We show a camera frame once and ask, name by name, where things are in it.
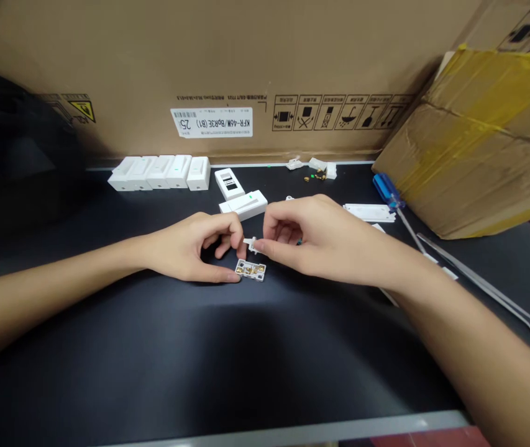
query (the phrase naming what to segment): warning label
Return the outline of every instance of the warning label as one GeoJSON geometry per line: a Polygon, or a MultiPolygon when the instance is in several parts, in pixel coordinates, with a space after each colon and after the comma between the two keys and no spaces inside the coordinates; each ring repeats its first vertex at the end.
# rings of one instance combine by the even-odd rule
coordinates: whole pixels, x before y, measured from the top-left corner
{"type": "Polygon", "coordinates": [[[70,124],[96,122],[91,98],[86,93],[43,93],[35,96],[45,101],[70,124]]]}
{"type": "Polygon", "coordinates": [[[388,130],[413,99],[409,94],[277,95],[272,130],[388,130]]]}

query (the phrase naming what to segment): black work surface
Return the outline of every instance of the black work surface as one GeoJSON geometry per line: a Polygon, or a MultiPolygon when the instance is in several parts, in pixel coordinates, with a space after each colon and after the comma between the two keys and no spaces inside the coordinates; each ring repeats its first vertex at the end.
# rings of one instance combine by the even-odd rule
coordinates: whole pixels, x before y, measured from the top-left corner
{"type": "MultiPolygon", "coordinates": [[[[234,168],[269,202],[322,192],[340,204],[380,203],[370,165],[337,170],[334,181],[306,183],[309,168],[234,168]]],[[[213,175],[209,191],[124,193],[108,176],[89,174],[88,201],[68,220],[0,243],[0,274],[215,214],[222,202],[213,175]]],[[[245,236],[261,237],[262,221],[243,222],[245,236]]],[[[413,245],[399,220],[382,227],[413,245]]],[[[529,225],[440,245],[530,312],[529,225]]],[[[204,259],[237,261],[213,250],[204,259]]],[[[0,445],[104,445],[463,408],[378,289],[248,259],[267,264],[264,282],[184,283],[145,271],[26,334],[0,354],[0,445]]],[[[460,282],[530,344],[521,322],[460,282]]]]}

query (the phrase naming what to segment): finger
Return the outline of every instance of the finger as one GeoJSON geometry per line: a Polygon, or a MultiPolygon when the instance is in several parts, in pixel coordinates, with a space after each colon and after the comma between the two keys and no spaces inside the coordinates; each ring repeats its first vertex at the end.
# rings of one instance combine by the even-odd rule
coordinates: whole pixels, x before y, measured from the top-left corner
{"type": "Polygon", "coordinates": [[[279,232],[279,236],[277,236],[277,242],[281,243],[288,243],[291,236],[291,227],[289,225],[285,225],[281,231],[279,232]]]}
{"type": "Polygon", "coordinates": [[[300,228],[294,228],[291,231],[291,235],[290,235],[290,239],[288,240],[288,244],[296,245],[300,239],[302,239],[302,230],[300,230],[300,228]]]}
{"type": "Polygon", "coordinates": [[[229,235],[223,235],[221,237],[221,243],[219,244],[219,246],[215,250],[215,257],[217,259],[223,258],[223,255],[226,254],[226,251],[229,250],[229,248],[231,246],[232,246],[232,243],[230,241],[230,236],[229,235]]]}
{"type": "Polygon", "coordinates": [[[236,250],[236,255],[238,256],[238,259],[243,259],[245,261],[247,250],[248,250],[248,244],[245,244],[244,242],[242,242],[240,246],[238,247],[238,249],[236,250]]]}
{"type": "Polygon", "coordinates": [[[205,239],[203,241],[203,248],[206,250],[207,248],[209,248],[212,244],[214,244],[215,242],[217,242],[217,239],[219,239],[219,235],[218,234],[214,234],[214,235],[211,235],[209,237],[207,237],[207,239],[205,239]]]}
{"type": "Polygon", "coordinates": [[[216,214],[202,219],[199,223],[201,236],[207,238],[214,233],[230,233],[232,247],[238,248],[244,239],[240,218],[235,212],[216,214]]]}
{"type": "Polygon", "coordinates": [[[299,270],[300,259],[306,254],[305,247],[288,245],[270,239],[259,239],[255,241],[254,248],[273,261],[292,267],[295,270],[299,270]]]}
{"type": "Polygon", "coordinates": [[[200,282],[239,282],[240,277],[229,268],[200,263],[189,281],[200,282]]]}
{"type": "Polygon", "coordinates": [[[303,219],[303,199],[274,202],[267,206],[263,220],[263,238],[274,239],[280,221],[289,220],[300,224],[303,219]]]}

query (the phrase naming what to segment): right hand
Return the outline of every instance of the right hand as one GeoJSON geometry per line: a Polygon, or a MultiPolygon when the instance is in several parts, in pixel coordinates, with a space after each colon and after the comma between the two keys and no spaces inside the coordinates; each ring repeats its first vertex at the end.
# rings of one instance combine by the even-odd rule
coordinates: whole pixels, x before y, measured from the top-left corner
{"type": "Polygon", "coordinates": [[[322,194],[270,204],[254,247],[303,274],[397,292],[408,288],[415,266],[432,268],[422,254],[322,194]]]}

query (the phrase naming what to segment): cardboard box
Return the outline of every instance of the cardboard box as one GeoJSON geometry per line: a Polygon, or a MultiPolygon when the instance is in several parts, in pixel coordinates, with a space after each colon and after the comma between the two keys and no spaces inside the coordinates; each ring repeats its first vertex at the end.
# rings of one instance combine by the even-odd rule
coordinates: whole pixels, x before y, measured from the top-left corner
{"type": "Polygon", "coordinates": [[[527,14],[530,0],[0,0],[0,75],[94,158],[361,160],[445,51],[506,44],[527,14]]]}
{"type": "Polygon", "coordinates": [[[461,48],[376,160],[443,239],[530,219],[530,54],[461,48]]]}

